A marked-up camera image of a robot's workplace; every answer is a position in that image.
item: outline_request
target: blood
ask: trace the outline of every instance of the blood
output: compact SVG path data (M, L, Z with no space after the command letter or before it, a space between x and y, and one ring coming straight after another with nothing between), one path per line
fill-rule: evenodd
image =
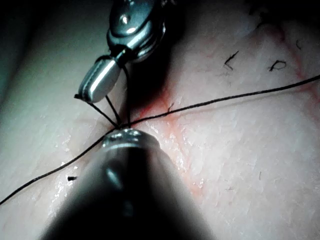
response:
M170 88L167 84L164 85L162 91L159 93L158 97L140 110L137 119L147 117L152 115L155 110L159 113L167 112L170 106L172 105L173 95L170 91ZM197 199L203 196L203 180L201 183L196 184L194 177L191 173L191 161L189 157L189 151L185 148L184 139L182 133L184 129L179 125L177 120L179 116L176 114L168 115L166 117L160 118L159 121L164 124L164 132L162 132L162 138L171 140L173 148L170 149L167 154L169 155L171 161L175 165L175 168L178 170L179 174L182 177L184 184L188 187L191 194Z

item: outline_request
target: skin surface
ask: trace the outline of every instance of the skin surface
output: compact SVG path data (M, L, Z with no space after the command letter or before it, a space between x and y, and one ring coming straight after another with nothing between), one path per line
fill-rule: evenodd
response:
M223 2L187 5L163 82L134 105L132 119L319 74L319 30L295 20L256 28L261 19L248 15L250 5ZM1 199L112 128L73 99L87 70L107 52L110 6L61 4L34 33L0 110ZM237 51L228 63L232 70L224 63ZM286 66L270 71L276 60ZM123 109L124 88L122 75L109 95L117 110ZM158 139L216 239L320 239L319 89L315 82L134 127ZM105 101L97 105L115 119ZM67 176L79 176L97 149L0 206L4 239L38 238L74 185Z

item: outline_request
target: red blood stain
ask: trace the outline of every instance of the red blood stain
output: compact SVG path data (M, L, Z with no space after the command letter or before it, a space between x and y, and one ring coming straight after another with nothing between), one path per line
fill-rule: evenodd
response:
M165 85L158 97L140 111L136 120L150 116L151 112L154 112L155 110L158 110L159 114L167 112L173 103L172 99L172 93L169 90L169 87ZM178 169L180 175L182 175L182 180L187 185L192 195L195 197L202 197L202 188L197 184L194 184L194 181L192 180L193 176L190 171L191 161L184 147L184 139L181 134L183 130L177 123L178 119L179 117L177 117L175 114L171 114L160 119L160 121L166 123L165 131L162 133L163 137L165 139L172 139L172 144L176 146L174 149L168 152L168 154L171 157L173 164L176 166L176 169ZM182 159L183 166L177 163L178 159Z

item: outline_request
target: moist skin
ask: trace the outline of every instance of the moist skin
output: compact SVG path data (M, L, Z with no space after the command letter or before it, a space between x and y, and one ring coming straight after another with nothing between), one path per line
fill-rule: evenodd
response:
M112 128L73 99L86 71L107 51L110 6L61 4L34 33L1 106L2 199L70 161ZM163 83L152 98L134 105L132 118L319 74L316 28L295 20L283 21L281 28L256 28L261 19L248 15L249 9L241 1L188 4L184 33L169 52ZM237 51L228 63L231 70L224 62ZM286 66L270 71L276 60ZM117 110L124 105L120 78L109 96ZM217 239L314 240L320 238L319 89L316 82L134 127L158 139ZM106 102L98 106L113 115ZM74 185L67 176L79 176L94 150L0 206L5 239L38 238Z

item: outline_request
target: metal instrument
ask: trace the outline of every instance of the metal instrument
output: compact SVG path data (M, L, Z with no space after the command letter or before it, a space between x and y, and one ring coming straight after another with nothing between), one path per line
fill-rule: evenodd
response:
M173 0L115 0L106 34L110 55L94 63L80 84L78 98L97 103L114 87L121 69L141 62L166 33L166 10Z
M146 132L108 134L74 185L42 240L213 239L172 161Z

